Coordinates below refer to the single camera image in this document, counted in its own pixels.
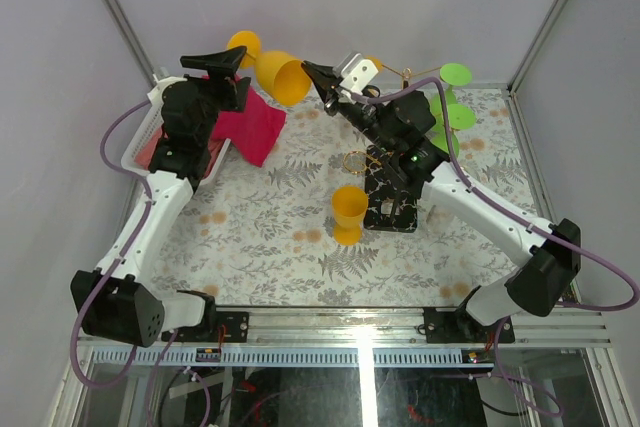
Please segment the green plastic wine glass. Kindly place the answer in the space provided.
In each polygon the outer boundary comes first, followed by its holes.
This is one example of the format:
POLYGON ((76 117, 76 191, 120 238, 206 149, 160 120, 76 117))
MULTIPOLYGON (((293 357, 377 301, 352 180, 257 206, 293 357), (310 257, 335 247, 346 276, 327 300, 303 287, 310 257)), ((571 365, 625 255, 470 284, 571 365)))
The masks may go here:
POLYGON ((454 147, 455 155, 459 154, 459 140, 456 133, 463 130, 468 130, 476 123, 476 116, 474 112, 465 105, 451 104, 447 107, 447 118, 449 122, 449 134, 446 134, 444 125, 444 115, 442 110, 437 110, 433 113, 436 120, 435 126, 432 128, 434 136, 431 138, 431 142, 444 152, 449 152, 449 144, 447 142, 447 136, 451 138, 452 146, 454 147))

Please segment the gold wine glass rack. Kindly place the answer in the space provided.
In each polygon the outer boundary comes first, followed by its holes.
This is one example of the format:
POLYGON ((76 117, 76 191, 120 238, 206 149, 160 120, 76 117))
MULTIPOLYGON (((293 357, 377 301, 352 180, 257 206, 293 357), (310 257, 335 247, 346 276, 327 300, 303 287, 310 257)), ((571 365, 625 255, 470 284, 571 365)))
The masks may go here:
POLYGON ((417 201, 434 172, 450 160, 427 136, 436 120, 430 103, 416 85, 405 84, 405 95, 377 108, 381 142, 371 142, 365 153, 365 193, 369 207, 364 227, 397 233, 417 229, 417 201))

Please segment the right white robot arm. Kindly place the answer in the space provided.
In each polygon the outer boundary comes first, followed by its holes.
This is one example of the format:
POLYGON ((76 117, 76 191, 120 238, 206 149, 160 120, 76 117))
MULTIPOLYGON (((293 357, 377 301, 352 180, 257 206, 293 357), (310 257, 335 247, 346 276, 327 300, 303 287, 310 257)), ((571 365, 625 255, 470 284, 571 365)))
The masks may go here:
POLYGON ((387 96, 371 82, 374 63, 355 55, 340 67, 304 61, 325 111, 344 117, 375 147, 386 153, 387 178, 399 191, 426 197, 452 211, 499 247, 514 271, 472 291, 458 308, 456 329, 478 341, 492 325, 519 312, 546 317, 577 276, 581 230, 564 219, 557 224, 519 214, 514 204, 469 176, 451 147, 427 136, 436 125, 425 94, 415 85, 387 96))

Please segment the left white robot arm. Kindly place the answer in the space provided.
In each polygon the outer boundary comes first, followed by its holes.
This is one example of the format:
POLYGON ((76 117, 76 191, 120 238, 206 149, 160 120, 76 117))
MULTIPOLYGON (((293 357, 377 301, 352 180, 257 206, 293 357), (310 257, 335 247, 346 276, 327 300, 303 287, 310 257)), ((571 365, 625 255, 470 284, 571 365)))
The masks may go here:
POLYGON ((137 347, 169 330, 201 342, 217 334, 214 297, 179 290, 162 298, 151 292, 149 273, 180 212, 216 171, 208 144, 220 113, 246 106, 251 80, 237 75, 246 54, 238 46, 183 56, 183 67, 206 75, 165 77, 148 93, 149 111, 116 167, 141 183, 142 194, 108 253, 71 281, 75 330, 137 347))

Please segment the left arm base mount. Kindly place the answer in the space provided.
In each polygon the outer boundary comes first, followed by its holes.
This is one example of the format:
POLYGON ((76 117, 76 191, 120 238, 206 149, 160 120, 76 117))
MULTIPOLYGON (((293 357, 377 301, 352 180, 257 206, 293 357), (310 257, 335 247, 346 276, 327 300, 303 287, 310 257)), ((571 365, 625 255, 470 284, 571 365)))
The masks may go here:
POLYGON ((162 301, 164 323, 160 338, 167 342, 173 333, 178 342, 246 343, 249 313, 220 310, 213 296, 200 292, 178 292, 162 301))

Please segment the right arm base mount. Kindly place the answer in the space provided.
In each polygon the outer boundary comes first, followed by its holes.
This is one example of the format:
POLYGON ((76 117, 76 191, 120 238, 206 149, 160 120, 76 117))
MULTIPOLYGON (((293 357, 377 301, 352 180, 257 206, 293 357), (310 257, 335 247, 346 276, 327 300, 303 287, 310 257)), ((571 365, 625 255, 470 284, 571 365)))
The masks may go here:
POLYGON ((491 312, 491 307, 481 309, 486 312, 489 319, 494 322, 488 325, 482 324, 469 312, 469 304, 476 297, 478 289, 472 291, 455 308, 444 307, 424 307, 423 323, 424 336, 429 344, 485 344, 491 337, 495 336, 499 322, 506 318, 511 320, 511 316, 516 313, 513 306, 497 301, 496 312, 491 312))

